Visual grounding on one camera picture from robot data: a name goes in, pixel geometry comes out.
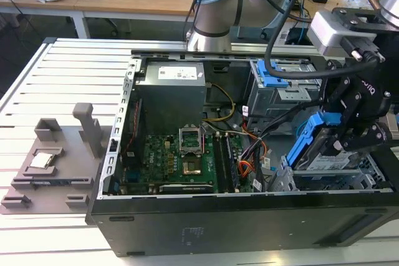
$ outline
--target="blue plastic latch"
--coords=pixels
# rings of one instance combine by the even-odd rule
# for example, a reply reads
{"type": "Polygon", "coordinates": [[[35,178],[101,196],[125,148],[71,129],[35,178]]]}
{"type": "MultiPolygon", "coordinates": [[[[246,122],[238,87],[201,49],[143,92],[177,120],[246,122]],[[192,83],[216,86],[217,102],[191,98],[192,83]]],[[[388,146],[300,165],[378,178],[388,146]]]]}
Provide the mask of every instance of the blue plastic latch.
{"type": "MultiPolygon", "coordinates": [[[[281,71],[275,62],[272,62],[272,67],[277,71],[281,71]]],[[[257,69],[261,78],[263,79],[263,86],[264,87],[288,87],[288,82],[284,79],[273,77],[270,73],[266,70],[266,66],[264,65],[264,60],[260,60],[257,62],[257,69]]]]}
{"type": "Polygon", "coordinates": [[[298,137],[295,145],[287,155],[289,166],[292,166],[304,148],[313,142],[314,130],[323,124],[326,124],[327,126],[338,126],[341,124],[341,114],[336,112],[317,112],[312,115],[302,131],[302,134],[298,137]]]}

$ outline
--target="green circuit board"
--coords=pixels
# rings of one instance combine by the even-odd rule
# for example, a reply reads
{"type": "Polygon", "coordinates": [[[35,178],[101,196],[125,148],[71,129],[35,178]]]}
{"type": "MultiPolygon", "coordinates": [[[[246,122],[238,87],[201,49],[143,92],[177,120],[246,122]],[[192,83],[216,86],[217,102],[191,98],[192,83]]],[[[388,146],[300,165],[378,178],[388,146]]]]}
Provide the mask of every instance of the green circuit board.
{"type": "MultiPolygon", "coordinates": [[[[147,194],[148,185],[161,184],[206,184],[218,193],[216,165],[213,152],[213,137],[205,135],[202,155],[180,154],[178,135],[147,135],[145,138],[143,167],[129,169],[124,175],[129,194],[147,194]]],[[[234,156],[242,153],[241,137],[231,135],[234,156]]],[[[195,135],[183,136],[183,146],[198,146],[195,135]]]]}

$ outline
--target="metal bracket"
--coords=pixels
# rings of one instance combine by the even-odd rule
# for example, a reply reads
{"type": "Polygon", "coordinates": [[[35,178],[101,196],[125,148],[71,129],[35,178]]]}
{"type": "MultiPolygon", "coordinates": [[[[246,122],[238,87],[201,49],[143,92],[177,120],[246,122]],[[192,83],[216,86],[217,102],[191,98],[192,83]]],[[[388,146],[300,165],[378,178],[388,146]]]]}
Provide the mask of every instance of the metal bracket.
{"type": "Polygon", "coordinates": [[[180,155],[185,156],[188,153],[193,153],[195,155],[202,154],[202,141],[201,141],[201,130],[194,125],[186,125],[184,128],[179,129],[179,143],[180,143],[180,155]],[[198,140],[198,146],[183,146],[184,135],[191,134],[196,135],[198,140]]]}
{"type": "Polygon", "coordinates": [[[303,87],[296,88],[278,88],[277,89],[281,101],[301,101],[301,102],[310,102],[312,98],[309,96],[307,90],[303,87]]]}

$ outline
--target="white table leg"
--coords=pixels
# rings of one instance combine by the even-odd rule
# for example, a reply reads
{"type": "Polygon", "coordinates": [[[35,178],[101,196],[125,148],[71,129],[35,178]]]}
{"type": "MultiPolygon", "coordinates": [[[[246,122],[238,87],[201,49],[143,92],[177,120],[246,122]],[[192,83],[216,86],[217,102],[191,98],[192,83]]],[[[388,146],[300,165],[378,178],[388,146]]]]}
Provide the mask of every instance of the white table leg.
{"type": "Polygon", "coordinates": [[[86,18],[81,14],[80,16],[73,16],[74,24],[77,32],[77,36],[79,39],[89,39],[90,32],[87,27],[86,18]]]}

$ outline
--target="sticker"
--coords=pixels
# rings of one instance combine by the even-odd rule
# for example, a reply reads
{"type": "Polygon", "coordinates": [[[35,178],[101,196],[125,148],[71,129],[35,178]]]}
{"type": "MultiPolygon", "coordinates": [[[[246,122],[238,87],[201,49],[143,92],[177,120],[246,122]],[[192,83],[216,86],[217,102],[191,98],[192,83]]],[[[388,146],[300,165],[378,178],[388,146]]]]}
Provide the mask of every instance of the sticker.
{"type": "Polygon", "coordinates": [[[258,191],[262,191],[262,184],[259,183],[259,181],[257,179],[254,179],[254,182],[252,183],[252,185],[254,186],[254,188],[256,188],[258,191]]]}
{"type": "Polygon", "coordinates": [[[248,116],[248,106],[243,106],[243,116],[248,116]]]}
{"type": "Polygon", "coordinates": [[[307,167],[308,171],[326,171],[354,168],[362,162],[363,156],[358,152],[340,152],[337,156],[322,156],[318,154],[307,167]]]}
{"type": "Polygon", "coordinates": [[[181,244],[193,246],[203,239],[204,227],[185,227],[181,231],[181,244]]]}
{"type": "Polygon", "coordinates": [[[270,158],[264,158],[264,168],[270,169],[270,158]]]}
{"type": "Polygon", "coordinates": [[[35,184],[35,185],[51,185],[51,183],[47,182],[47,181],[39,181],[39,182],[34,181],[33,184],[35,184]]]}
{"type": "Polygon", "coordinates": [[[196,80],[196,67],[160,67],[158,79],[196,80]]]}

